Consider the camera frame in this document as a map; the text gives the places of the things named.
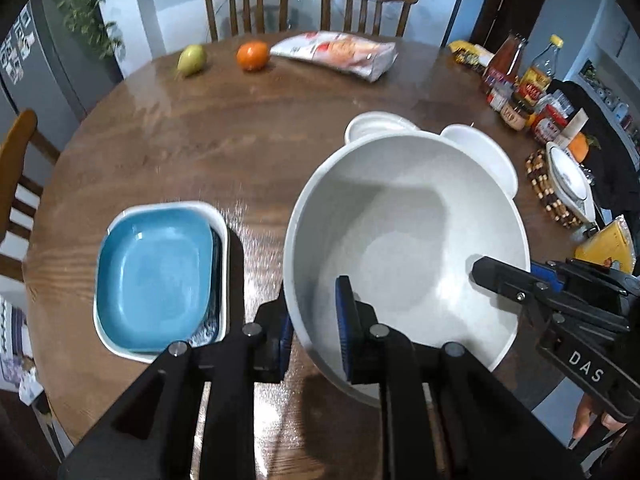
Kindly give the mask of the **person right hand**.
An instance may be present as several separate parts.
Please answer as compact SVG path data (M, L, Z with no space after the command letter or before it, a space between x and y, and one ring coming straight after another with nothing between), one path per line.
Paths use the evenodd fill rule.
M582 438L597 418L600 419L601 424L608 431L616 432L626 428L625 424L618 422L607 412L602 412L597 402L587 393L584 393L576 410L572 438Z

